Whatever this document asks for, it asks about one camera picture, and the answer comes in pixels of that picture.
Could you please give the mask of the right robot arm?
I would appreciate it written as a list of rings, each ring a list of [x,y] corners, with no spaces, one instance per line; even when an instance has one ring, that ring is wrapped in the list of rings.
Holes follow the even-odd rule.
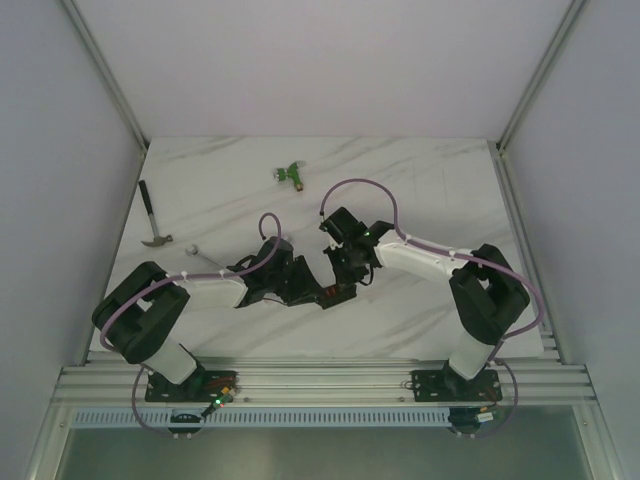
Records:
[[[490,244],[449,250],[401,234],[389,222],[366,226],[344,207],[324,219],[319,229],[330,237],[325,254],[339,282],[356,283],[368,271],[390,268],[448,283],[463,333],[442,368],[441,384],[456,399],[475,391],[478,375],[530,304],[502,252]]]

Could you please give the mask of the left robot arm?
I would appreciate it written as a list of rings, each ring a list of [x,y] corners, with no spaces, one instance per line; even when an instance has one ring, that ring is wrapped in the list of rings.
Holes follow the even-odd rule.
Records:
[[[269,295],[288,307],[320,304],[325,297],[305,258],[275,237],[258,254],[211,274],[170,276],[157,263],[144,262],[96,307],[92,323],[105,348],[161,375],[174,396],[192,402],[204,390],[203,368],[170,337],[183,311],[240,309]]]

